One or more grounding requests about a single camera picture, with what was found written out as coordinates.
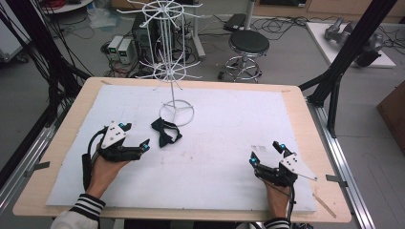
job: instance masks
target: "power supply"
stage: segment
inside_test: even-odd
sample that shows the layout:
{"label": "power supply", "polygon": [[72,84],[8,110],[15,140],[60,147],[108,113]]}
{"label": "power supply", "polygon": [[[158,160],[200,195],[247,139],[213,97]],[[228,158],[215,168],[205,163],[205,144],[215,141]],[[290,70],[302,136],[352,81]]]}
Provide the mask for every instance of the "power supply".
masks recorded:
{"label": "power supply", "polygon": [[121,64],[130,64],[135,55],[134,45],[132,38],[124,38],[118,48],[119,60]]}
{"label": "power supply", "polygon": [[108,52],[110,53],[110,58],[112,60],[119,60],[118,48],[123,38],[123,36],[117,35],[111,41],[110,45],[108,45]]}

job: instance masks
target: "black metal frame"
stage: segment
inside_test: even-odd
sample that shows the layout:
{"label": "black metal frame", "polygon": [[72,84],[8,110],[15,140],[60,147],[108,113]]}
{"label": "black metal frame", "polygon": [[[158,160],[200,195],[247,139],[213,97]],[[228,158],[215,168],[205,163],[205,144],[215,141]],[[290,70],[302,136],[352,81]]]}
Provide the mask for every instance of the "black metal frame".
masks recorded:
{"label": "black metal frame", "polygon": [[304,91],[318,84],[315,92],[308,97],[308,103],[315,107],[323,107],[324,101],[330,94],[330,108],[328,113],[328,130],[333,137],[339,96],[340,81],[353,60],[361,53],[363,46],[376,31],[378,26],[393,8],[397,0],[373,0],[360,21],[354,28],[348,41],[343,45],[339,54],[330,67],[321,75],[299,86]]}

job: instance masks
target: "table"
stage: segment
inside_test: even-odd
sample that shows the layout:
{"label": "table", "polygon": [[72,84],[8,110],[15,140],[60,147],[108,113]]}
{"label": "table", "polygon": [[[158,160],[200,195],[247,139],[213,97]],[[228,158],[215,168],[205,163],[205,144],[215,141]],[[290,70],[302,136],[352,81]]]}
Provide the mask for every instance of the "table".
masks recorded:
{"label": "table", "polygon": [[[55,217],[66,207],[47,206],[46,200],[53,188],[57,173],[64,156],[75,140],[81,123],[91,109],[97,97],[98,90],[105,84],[157,86],[159,81],[147,79],[119,79],[93,77],[87,80],[74,105],[68,112],[51,145],[42,158],[49,161],[50,167],[34,172],[20,198],[14,205],[13,212],[17,216],[49,216]],[[310,183],[318,211],[313,214],[293,214],[293,221],[303,222],[347,222],[351,214],[342,195],[338,183],[326,180],[325,175],[334,175],[329,159],[310,116],[305,99],[295,86],[261,85],[242,83],[219,83],[182,81],[184,88],[201,89],[227,89],[269,91],[282,93],[288,111],[296,141],[302,157],[318,175],[318,181]],[[164,209],[133,209],[133,208],[106,208],[101,216],[103,218],[121,219],[193,219],[193,220],[239,220],[263,221],[267,220],[267,212],[234,211],[234,210],[164,210]]]}

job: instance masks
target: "striped sleeve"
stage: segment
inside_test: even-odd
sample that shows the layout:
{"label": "striped sleeve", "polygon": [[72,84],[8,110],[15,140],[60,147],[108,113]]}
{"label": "striped sleeve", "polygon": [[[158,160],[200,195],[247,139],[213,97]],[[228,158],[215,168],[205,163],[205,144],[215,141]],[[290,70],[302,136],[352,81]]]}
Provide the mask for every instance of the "striped sleeve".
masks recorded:
{"label": "striped sleeve", "polygon": [[69,211],[77,212],[88,219],[98,220],[104,207],[104,201],[87,194],[81,194],[75,206]]}
{"label": "striped sleeve", "polygon": [[275,218],[265,222],[266,229],[289,229],[289,222],[286,218]]}

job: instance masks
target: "cardboard box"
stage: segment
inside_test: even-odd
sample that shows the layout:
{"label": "cardboard box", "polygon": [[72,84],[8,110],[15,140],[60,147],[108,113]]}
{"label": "cardboard box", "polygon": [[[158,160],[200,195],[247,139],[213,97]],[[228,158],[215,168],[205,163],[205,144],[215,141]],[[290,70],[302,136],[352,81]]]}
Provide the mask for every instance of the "cardboard box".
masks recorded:
{"label": "cardboard box", "polygon": [[[142,3],[151,2],[150,0],[134,0],[134,1],[142,2]],[[114,9],[120,9],[120,10],[140,10],[143,7],[142,4],[130,3],[127,0],[112,0],[111,6]]]}
{"label": "cardboard box", "polygon": [[405,81],[378,104],[377,110],[405,154]]}

